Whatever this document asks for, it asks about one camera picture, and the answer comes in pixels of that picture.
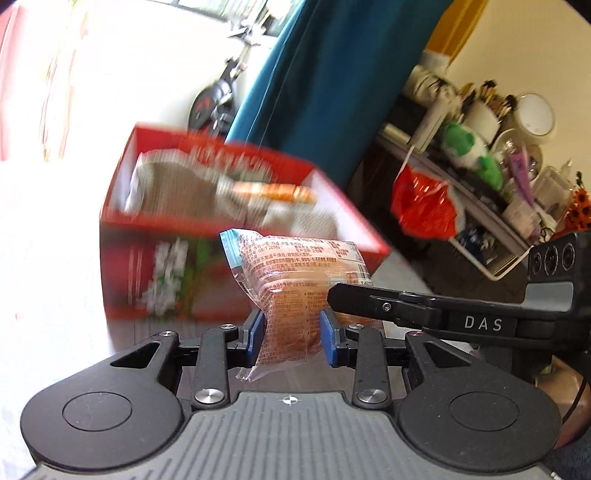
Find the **person's right hand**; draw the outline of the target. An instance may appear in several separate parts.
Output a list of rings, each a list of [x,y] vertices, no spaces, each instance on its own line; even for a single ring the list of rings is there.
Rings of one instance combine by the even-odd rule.
[[[572,406],[583,377],[557,357],[535,377],[535,385],[556,403],[564,417]],[[585,390],[569,419],[562,426],[556,449],[578,439],[590,426],[590,387]]]

